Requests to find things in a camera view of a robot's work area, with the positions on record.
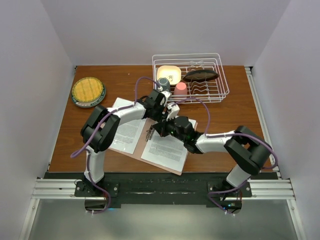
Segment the pink file folder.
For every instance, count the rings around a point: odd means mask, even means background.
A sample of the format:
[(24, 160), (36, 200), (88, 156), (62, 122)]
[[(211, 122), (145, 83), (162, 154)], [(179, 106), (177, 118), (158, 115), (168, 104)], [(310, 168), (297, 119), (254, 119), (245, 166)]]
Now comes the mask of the pink file folder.
[(154, 123), (145, 118), (121, 124), (109, 149), (180, 176), (188, 151), (182, 141), (170, 135), (161, 137), (154, 131), (147, 139)]

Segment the printed paper document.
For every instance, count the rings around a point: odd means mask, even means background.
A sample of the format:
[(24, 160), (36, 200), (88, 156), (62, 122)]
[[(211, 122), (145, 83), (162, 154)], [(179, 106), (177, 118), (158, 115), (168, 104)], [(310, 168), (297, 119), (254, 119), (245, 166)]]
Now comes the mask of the printed paper document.
[(116, 131), (109, 149), (113, 151), (133, 154), (142, 134), (146, 119), (132, 120), (121, 124)]
[(160, 137), (154, 131), (152, 138), (146, 141), (147, 130), (155, 122), (146, 119), (142, 133), (136, 145), (138, 159), (176, 175), (181, 175), (188, 151), (182, 141), (171, 135)]

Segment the black folder clip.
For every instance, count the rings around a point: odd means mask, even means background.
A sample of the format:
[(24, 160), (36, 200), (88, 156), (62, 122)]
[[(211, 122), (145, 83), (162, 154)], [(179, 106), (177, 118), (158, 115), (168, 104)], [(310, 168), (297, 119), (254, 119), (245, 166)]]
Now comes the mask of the black folder clip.
[(155, 129), (153, 128), (153, 126), (150, 126), (150, 128), (146, 131), (146, 137), (145, 137), (146, 142), (148, 142), (153, 137), (154, 132), (155, 132)]

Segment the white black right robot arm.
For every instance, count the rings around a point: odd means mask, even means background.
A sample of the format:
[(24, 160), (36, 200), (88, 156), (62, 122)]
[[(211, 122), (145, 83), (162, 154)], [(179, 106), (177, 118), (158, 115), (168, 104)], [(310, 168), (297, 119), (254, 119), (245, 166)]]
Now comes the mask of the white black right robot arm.
[(230, 197), (235, 196), (250, 177), (258, 175), (274, 153), (268, 143), (245, 126), (230, 132), (206, 134), (195, 130), (186, 116), (178, 116), (155, 123), (150, 128), (162, 138), (178, 139), (192, 154), (228, 153), (236, 165), (216, 189)]

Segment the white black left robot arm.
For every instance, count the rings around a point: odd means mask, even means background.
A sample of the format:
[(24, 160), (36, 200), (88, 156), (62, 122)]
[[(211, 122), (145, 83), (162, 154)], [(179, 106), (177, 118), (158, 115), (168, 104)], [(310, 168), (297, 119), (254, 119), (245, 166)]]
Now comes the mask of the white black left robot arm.
[(83, 147), (71, 154), (74, 158), (86, 151), (86, 169), (84, 176), (89, 181), (86, 191), (99, 196), (104, 190), (101, 180), (104, 178), (106, 150), (111, 146), (119, 126), (135, 120), (152, 119), (160, 121), (163, 110), (171, 97), (168, 91), (152, 90), (146, 97), (135, 101), (124, 100), (116, 107), (98, 105), (80, 131)]

